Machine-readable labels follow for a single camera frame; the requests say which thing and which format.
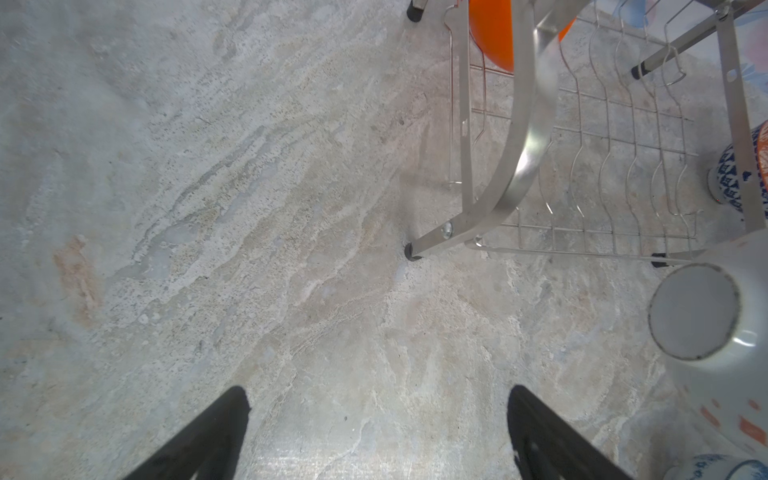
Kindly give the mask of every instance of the orange plastic object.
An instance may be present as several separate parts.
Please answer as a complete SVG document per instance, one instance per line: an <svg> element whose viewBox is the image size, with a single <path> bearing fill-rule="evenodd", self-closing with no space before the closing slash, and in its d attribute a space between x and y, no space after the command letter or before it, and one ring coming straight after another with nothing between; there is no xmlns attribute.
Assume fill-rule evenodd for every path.
<svg viewBox="0 0 768 480"><path fill-rule="evenodd" d="M571 20L560 32L560 41L575 20ZM480 50L493 63L506 71L514 71L512 6L509 0L469 0L469 29Z"/></svg>

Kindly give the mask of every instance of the metal dish rack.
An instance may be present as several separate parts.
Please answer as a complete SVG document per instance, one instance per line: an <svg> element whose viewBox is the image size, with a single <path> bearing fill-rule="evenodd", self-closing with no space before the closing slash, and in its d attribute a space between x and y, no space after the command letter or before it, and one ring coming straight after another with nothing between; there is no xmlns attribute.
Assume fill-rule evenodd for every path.
<svg viewBox="0 0 768 480"><path fill-rule="evenodd" d="M447 171L449 184L461 187L462 212L406 245L409 260L464 243L488 252L621 257L655 266L692 261L703 252L694 247L698 216L681 197L698 181L688 169L697 154L690 144L693 122L674 85L686 77L678 54L713 31L739 178L745 180L746 232L765 227L733 26L762 0L705 4L711 17L663 41L646 28L625 27L627 1L612 19L594 1L511 0L514 74L487 66L469 31L468 0L445 11L451 48ZM693 1L667 20L665 34ZM425 0L412 2L409 18L417 22L424 7ZM581 30L588 41L572 45L566 37L561 44L557 33L574 17L571 31ZM615 46L611 52L596 45ZM453 174L454 133L459 178Z"/></svg>

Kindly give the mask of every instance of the stone surface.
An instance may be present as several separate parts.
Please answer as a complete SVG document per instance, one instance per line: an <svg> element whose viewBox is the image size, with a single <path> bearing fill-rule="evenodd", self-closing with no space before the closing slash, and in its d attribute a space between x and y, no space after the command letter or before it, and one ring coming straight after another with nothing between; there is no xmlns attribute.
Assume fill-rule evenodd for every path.
<svg viewBox="0 0 768 480"><path fill-rule="evenodd" d="M235 384L238 478L517 478L516 383L638 478L727 449L650 339L663 270L403 257L460 209L444 6L0 5L0 478L120 478ZM685 59L706 244L741 226L703 189L719 70Z"/></svg>

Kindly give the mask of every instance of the wire shelf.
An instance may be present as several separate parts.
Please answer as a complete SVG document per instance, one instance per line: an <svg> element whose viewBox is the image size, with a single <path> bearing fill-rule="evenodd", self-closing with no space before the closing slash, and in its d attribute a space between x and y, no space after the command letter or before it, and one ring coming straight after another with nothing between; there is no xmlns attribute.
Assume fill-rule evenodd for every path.
<svg viewBox="0 0 768 480"><path fill-rule="evenodd" d="M687 263L696 254L697 214L684 199L700 188L688 164L693 121L684 115L674 85L686 73L669 39L628 27L593 2L560 44L558 111L538 179L500 227L467 243L478 250ZM688 6L674 14L665 26ZM512 121L515 76L490 66L471 41L470 105L475 199L493 173ZM451 33L449 184L455 177L456 95ZM653 75L634 80L630 70L659 47L673 52Z"/></svg>

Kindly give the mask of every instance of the black rubber foot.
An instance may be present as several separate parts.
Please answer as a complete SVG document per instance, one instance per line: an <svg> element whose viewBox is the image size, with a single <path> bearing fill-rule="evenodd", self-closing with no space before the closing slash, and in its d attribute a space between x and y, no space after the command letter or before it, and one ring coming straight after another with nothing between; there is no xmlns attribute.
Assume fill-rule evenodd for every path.
<svg viewBox="0 0 768 480"><path fill-rule="evenodd" d="M408 260L411 260L412 262L422 259L421 257L413 256L413 245L411 243L408 243L408 245L406 245L406 258Z"/></svg>
<svg viewBox="0 0 768 480"><path fill-rule="evenodd" d="M416 8L413 6L413 0L411 0L411 5L408 5L408 10L406 10L406 15L408 15L408 20L410 20L413 23L419 23L422 20L422 15L424 15L424 11L420 8Z"/></svg>
<svg viewBox="0 0 768 480"><path fill-rule="evenodd" d="M666 253L652 253L652 257L659 257L659 258L667 258ZM651 265L653 265L655 268L661 268L663 266L670 266L667 262L651 262Z"/></svg>
<svg viewBox="0 0 768 480"><path fill-rule="evenodd" d="M644 77L645 75L649 74L650 70L645 69L645 62L640 64L640 67L638 68L637 65L632 67L632 76L635 80L640 80L640 77Z"/></svg>

